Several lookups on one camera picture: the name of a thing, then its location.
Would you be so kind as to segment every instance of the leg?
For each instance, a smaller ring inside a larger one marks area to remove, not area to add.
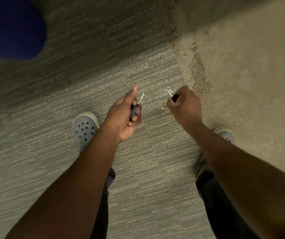
[[[215,129],[224,139],[235,143],[233,134],[226,129]],[[196,186],[204,201],[207,216],[217,239],[221,238],[259,238],[247,225],[210,170],[204,157],[200,158],[197,169]]]
[[[92,136],[99,129],[97,118],[90,112],[79,114],[73,122],[73,135],[78,145],[79,151],[82,152],[89,144]],[[96,221],[91,234],[91,239],[106,238],[108,229],[108,188],[116,177],[113,168],[110,168],[108,177],[106,178],[103,194],[101,197]]]

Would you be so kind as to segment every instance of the blue object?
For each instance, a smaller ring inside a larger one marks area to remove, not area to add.
[[[29,0],[0,0],[0,58],[29,60],[46,41],[46,26]]]

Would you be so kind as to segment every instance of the pant leg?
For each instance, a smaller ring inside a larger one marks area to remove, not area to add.
[[[258,239],[242,219],[212,171],[203,172],[196,181],[207,216],[217,239]]]
[[[96,216],[93,232],[90,239],[106,239],[108,229],[108,188],[116,177],[113,168],[110,168],[108,177],[105,182],[103,194],[100,200],[99,209]]]

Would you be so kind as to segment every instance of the foot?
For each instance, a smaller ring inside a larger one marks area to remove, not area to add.
[[[236,144],[236,140],[232,131],[230,131],[226,127],[218,127],[213,129],[213,132],[218,134],[220,137],[224,138],[225,140],[229,141],[233,145]],[[210,170],[210,165],[203,154],[201,154],[199,160],[196,162],[194,173],[196,178],[204,171]]]
[[[82,112],[75,117],[72,132],[79,152],[85,150],[99,127],[97,117],[91,112]]]

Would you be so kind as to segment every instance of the textured carpet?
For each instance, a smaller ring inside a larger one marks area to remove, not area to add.
[[[184,81],[154,0],[44,0],[44,51],[0,61],[0,238],[77,158],[71,121],[103,122],[133,84],[143,123],[117,150],[109,238],[212,238],[192,166],[198,147],[161,107]]]

